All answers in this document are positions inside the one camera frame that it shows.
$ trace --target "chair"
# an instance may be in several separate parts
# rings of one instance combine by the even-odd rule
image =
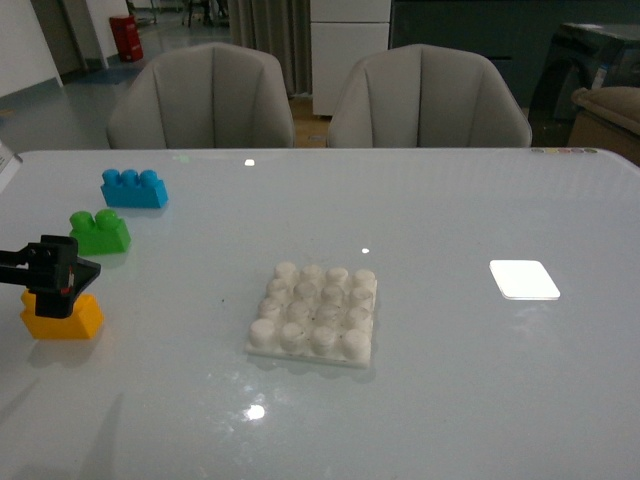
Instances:
[[[208,43],[153,59],[107,124],[114,149],[287,148],[295,130],[275,57]]]
[[[182,25],[184,25],[184,17],[188,17],[187,26],[191,28],[191,19],[193,17],[193,8],[202,8],[202,24],[211,25],[211,5],[210,0],[182,0]]]
[[[332,148],[530,145],[531,127],[489,60],[429,45],[360,60],[327,136]]]

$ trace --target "floor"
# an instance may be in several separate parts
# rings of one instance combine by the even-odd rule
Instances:
[[[181,14],[163,11],[157,24],[139,28],[144,58],[122,63],[59,87],[45,82],[0,98],[0,140],[13,151],[108,149],[105,128],[118,101],[136,74],[156,55],[175,48],[231,42],[228,26],[181,24]],[[313,115],[310,97],[290,101],[296,146],[324,147],[329,119]]]

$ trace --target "white block baseplate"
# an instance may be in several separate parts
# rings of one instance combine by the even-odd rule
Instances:
[[[378,281],[370,270],[279,263],[249,328],[255,355],[368,368]]]

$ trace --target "white cabinet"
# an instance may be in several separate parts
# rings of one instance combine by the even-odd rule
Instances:
[[[333,115],[358,60],[389,44],[391,0],[311,0],[314,115]]]

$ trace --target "sofa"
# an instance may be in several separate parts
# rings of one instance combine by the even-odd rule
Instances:
[[[580,107],[567,146],[611,150],[640,166],[640,88],[581,88]]]

